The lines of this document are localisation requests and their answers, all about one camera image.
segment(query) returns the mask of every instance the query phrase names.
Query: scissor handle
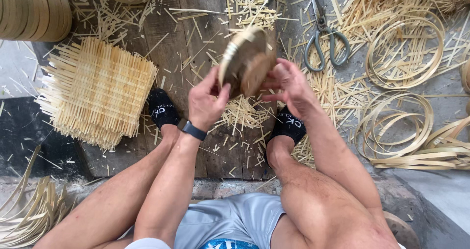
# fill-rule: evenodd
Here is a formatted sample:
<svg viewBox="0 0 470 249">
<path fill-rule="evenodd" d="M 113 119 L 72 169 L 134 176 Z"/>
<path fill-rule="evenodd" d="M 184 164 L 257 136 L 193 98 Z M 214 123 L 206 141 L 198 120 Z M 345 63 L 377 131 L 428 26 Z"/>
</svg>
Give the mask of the scissor handle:
<svg viewBox="0 0 470 249">
<path fill-rule="evenodd" d="M 344 62 L 346 62 L 346 60 L 349 57 L 349 53 L 351 51 L 351 47 L 349 46 L 348 38 L 346 38 L 346 36 L 344 36 L 344 34 L 338 32 L 335 28 L 330 29 L 330 28 L 327 27 L 326 32 L 329 33 L 329 59 L 331 60 L 331 63 L 334 66 L 340 66 Z M 334 37 L 334 35 L 338 36 L 339 39 L 341 41 L 343 41 L 344 47 L 346 48 L 346 50 L 344 51 L 344 57 L 339 62 L 336 62 L 336 58 L 335 58 L 335 37 Z"/>
<path fill-rule="evenodd" d="M 329 34 L 329 58 L 331 60 L 331 63 L 334 66 L 340 66 L 344 62 L 346 62 L 346 60 L 349 57 L 349 53 L 351 51 L 349 41 L 346 38 L 346 36 L 344 36 L 344 34 L 342 34 L 341 32 L 338 32 L 336 29 L 330 29 L 329 27 L 326 27 L 325 31 Z M 319 40 L 318 40 L 320 38 L 320 33 L 321 33 L 320 30 L 317 30 L 315 32 L 315 35 L 313 35 L 312 38 L 310 38 L 310 40 L 307 44 L 307 48 L 306 48 L 305 53 L 304 53 L 305 66 L 309 70 L 314 71 L 314 72 L 320 72 L 323 69 L 325 69 L 325 57 L 323 55 L 323 52 L 321 51 Z M 346 50 L 344 52 L 344 57 L 339 62 L 336 62 L 336 58 L 335 58 L 335 35 L 338 36 L 341 41 L 343 41 L 344 47 L 346 48 Z M 320 67 L 319 68 L 313 68 L 310 65 L 310 63 L 308 62 L 308 51 L 309 51 L 310 47 L 312 46 L 312 43 L 315 43 L 315 49 L 317 50 L 318 56 L 320 57 Z"/>
<path fill-rule="evenodd" d="M 325 68 L 325 57 L 323 56 L 323 52 L 321 51 L 320 44 L 318 43 L 318 38 L 320 38 L 320 30 L 317 30 L 315 34 L 310 38 L 307 48 L 305 49 L 304 52 L 304 63 L 305 66 L 315 72 L 320 72 Z M 310 50 L 310 47 L 312 46 L 312 43 L 315 43 L 315 49 L 317 49 L 318 56 L 320 57 L 320 67 L 319 68 L 313 68 L 310 65 L 310 62 L 308 61 L 308 51 Z"/>
</svg>

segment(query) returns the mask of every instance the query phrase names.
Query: hand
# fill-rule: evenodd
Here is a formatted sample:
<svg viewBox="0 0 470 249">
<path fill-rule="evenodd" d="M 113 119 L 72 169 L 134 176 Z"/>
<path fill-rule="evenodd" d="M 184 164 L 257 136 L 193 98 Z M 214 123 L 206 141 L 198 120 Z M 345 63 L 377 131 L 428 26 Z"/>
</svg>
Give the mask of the hand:
<svg viewBox="0 0 470 249">
<path fill-rule="evenodd" d="M 220 118 L 228 102 L 230 84 L 224 85 L 218 99 L 214 97 L 218 72 L 219 67 L 213 67 L 204 80 L 189 91 L 189 120 L 204 132 Z"/>
<path fill-rule="evenodd" d="M 292 115 L 306 120 L 311 116 L 314 106 L 318 104 L 314 91 L 296 64 L 282 58 L 276 59 L 276 63 L 273 71 L 267 74 L 274 81 L 264 82 L 263 87 L 281 89 L 282 93 L 264 95 L 263 100 L 282 101 L 287 104 Z"/>
</svg>

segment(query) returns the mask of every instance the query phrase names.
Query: woven bamboo mat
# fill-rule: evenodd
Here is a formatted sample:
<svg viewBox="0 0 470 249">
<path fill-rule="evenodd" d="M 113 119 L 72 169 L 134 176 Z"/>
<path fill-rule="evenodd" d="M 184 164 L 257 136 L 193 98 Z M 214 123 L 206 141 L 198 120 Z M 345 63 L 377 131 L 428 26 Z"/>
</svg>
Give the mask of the woven bamboo mat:
<svg viewBox="0 0 470 249">
<path fill-rule="evenodd" d="M 135 135 L 157 72 L 153 62 L 93 37 L 57 49 L 36 100 L 52 125 L 102 149 Z"/>
</svg>

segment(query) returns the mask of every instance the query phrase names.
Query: woven bamboo lid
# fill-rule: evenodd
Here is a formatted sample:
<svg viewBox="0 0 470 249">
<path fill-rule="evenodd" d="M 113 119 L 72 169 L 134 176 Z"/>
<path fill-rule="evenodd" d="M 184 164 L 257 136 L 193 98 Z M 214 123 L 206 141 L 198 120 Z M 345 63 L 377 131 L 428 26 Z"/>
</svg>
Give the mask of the woven bamboo lid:
<svg viewBox="0 0 470 249">
<path fill-rule="evenodd" d="M 227 45 L 220 62 L 219 84 L 231 84 L 231 99 L 240 94 L 249 97 L 258 91 L 271 64 L 266 43 L 266 32 L 250 27 Z"/>
</svg>

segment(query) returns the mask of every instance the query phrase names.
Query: smartwatch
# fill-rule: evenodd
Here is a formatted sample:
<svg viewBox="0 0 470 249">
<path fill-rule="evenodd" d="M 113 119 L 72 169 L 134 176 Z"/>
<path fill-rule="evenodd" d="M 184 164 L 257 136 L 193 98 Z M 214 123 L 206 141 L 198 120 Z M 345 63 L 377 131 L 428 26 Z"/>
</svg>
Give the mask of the smartwatch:
<svg viewBox="0 0 470 249">
<path fill-rule="evenodd" d="M 179 121 L 178 128 L 182 130 L 183 132 L 188 133 L 201 141 L 204 141 L 207 135 L 206 132 L 194 127 L 194 125 L 191 123 L 190 120 L 181 119 L 181 121 Z"/>
</svg>

